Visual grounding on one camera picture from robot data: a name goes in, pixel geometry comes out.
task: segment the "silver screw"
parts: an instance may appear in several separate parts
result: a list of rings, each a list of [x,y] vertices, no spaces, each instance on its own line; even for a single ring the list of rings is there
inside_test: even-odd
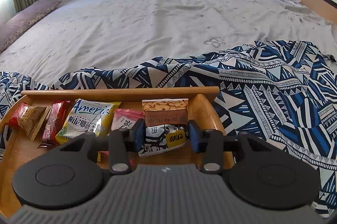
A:
[[[215,172],[220,169],[220,165],[217,163],[206,163],[203,168],[209,172]]]
[[[116,163],[112,165],[111,169],[115,172],[124,172],[129,168],[125,163]]]

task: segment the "white logo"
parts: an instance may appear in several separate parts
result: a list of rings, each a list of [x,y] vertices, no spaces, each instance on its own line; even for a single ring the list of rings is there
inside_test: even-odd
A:
[[[167,173],[168,170],[171,170],[170,168],[165,168],[165,169],[161,169],[163,172]]]

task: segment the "patterned fabric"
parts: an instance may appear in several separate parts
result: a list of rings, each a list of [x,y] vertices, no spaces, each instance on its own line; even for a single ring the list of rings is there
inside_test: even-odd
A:
[[[47,7],[43,11],[41,11],[39,14],[36,14],[33,16],[29,21],[25,22],[21,28],[19,28],[14,34],[12,34],[1,46],[0,53],[5,51],[9,46],[11,46],[14,41],[16,41],[19,37],[21,37],[29,28],[31,28],[35,23],[37,23],[39,20],[44,18],[46,15],[54,11],[62,1],[58,1],[53,3],[51,6]]]
[[[312,207],[328,217],[336,208],[337,76],[326,57],[310,42],[256,41],[186,59],[157,57],[129,69],[82,69],[52,88],[219,86],[213,107],[227,134],[247,131],[309,163],[321,177]],[[21,90],[46,88],[1,73],[0,117]]]

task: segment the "gray ribbed surface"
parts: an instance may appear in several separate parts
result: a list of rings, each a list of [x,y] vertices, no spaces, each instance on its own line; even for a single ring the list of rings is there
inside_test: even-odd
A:
[[[309,206],[279,212],[255,208],[237,198],[220,176],[203,174],[191,164],[139,165],[131,174],[112,177],[102,193],[81,206],[63,211],[24,206],[10,222],[319,224],[323,219]]]

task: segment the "yellow label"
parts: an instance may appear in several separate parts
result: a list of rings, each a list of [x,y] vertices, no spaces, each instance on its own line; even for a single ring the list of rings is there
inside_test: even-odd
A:
[[[166,143],[168,148],[179,146],[186,142],[186,136],[184,130],[178,130],[174,133],[168,133],[166,135]]]

